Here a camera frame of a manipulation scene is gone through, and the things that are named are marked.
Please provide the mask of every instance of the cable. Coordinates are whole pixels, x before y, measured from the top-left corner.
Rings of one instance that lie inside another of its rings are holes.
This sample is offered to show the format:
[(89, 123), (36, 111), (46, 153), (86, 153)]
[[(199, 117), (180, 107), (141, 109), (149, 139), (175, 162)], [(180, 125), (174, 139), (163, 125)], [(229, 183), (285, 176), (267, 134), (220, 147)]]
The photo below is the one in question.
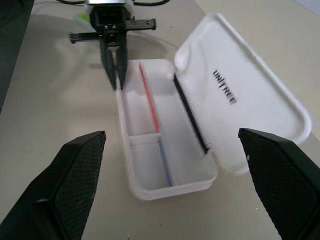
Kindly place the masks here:
[[(69, 4), (69, 5), (78, 5), (78, 4), (85, 3), (85, 1), (67, 1), (67, 0), (57, 0), (57, 1), (63, 4)], [(170, 2), (170, 0), (162, 0), (157, 2), (134, 1), (133, 4), (136, 6), (155, 7), (155, 6), (161, 6), (161, 5), (167, 4), (168, 2)]]
[(136, 6), (155, 7), (155, 6), (161, 6), (161, 5), (167, 4), (168, 2), (170, 2), (170, 0), (162, 0), (162, 1), (157, 1), (157, 2), (134, 1), (133, 4)]

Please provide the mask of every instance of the table surface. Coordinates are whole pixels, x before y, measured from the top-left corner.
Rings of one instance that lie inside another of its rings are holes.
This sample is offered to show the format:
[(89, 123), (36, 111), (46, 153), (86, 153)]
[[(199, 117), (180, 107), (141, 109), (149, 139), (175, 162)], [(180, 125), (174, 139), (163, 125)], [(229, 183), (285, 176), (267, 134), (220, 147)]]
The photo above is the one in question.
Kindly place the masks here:
[[(157, 30), (128, 35), (130, 59), (172, 61), (205, 16), (193, 0), (134, 10), (138, 19), (156, 18)], [(84, 31), (72, 20), (81, 11), (47, 0), (36, 1), (32, 10), (0, 115), (0, 221), (64, 143), (105, 130), (98, 187), (82, 239), (280, 239), (248, 173), (234, 176), (220, 169), (208, 190), (154, 201), (132, 196), (117, 101), (99, 45), (68, 40), (69, 32)], [(301, 148), (319, 160), (314, 136)]]

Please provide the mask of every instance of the case lid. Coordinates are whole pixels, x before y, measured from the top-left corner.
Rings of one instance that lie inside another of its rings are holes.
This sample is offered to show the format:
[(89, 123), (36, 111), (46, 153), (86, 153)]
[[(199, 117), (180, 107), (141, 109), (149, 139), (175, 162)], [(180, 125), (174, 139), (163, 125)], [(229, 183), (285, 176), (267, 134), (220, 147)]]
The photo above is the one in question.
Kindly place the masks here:
[(247, 172), (240, 128), (295, 143), (311, 131), (305, 108), (221, 14), (206, 16), (175, 55), (179, 83), (204, 140), (228, 172)]

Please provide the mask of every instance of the white case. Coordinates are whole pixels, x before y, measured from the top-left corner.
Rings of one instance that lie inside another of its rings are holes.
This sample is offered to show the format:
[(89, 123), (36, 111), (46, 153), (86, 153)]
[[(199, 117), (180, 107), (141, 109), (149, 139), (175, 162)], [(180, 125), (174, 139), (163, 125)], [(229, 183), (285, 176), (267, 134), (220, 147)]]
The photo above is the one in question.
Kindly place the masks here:
[[(172, 187), (139, 63), (160, 121)], [(129, 61), (124, 88), (116, 92), (129, 185), (141, 200), (209, 188), (218, 174), (216, 161), (228, 172), (246, 173), (239, 128), (276, 134), (295, 143), (310, 134), (307, 111), (220, 14), (203, 19), (176, 53), (175, 67), (165, 59)], [(210, 148), (207, 154), (175, 87), (175, 74)]]

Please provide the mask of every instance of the unitree logo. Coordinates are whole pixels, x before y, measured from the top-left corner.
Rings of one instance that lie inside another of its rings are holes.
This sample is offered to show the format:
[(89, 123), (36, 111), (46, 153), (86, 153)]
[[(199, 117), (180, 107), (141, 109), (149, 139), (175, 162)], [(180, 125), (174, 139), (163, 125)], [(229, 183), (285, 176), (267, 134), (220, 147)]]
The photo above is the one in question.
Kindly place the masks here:
[(233, 92), (230, 90), (229, 86), (226, 83), (226, 79), (221, 76), (220, 72), (218, 70), (215, 70), (213, 72), (213, 76), (215, 77), (218, 87), (223, 91), (226, 98), (229, 100), (229, 103), (231, 105), (236, 104), (238, 102), (236, 96), (233, 94)]

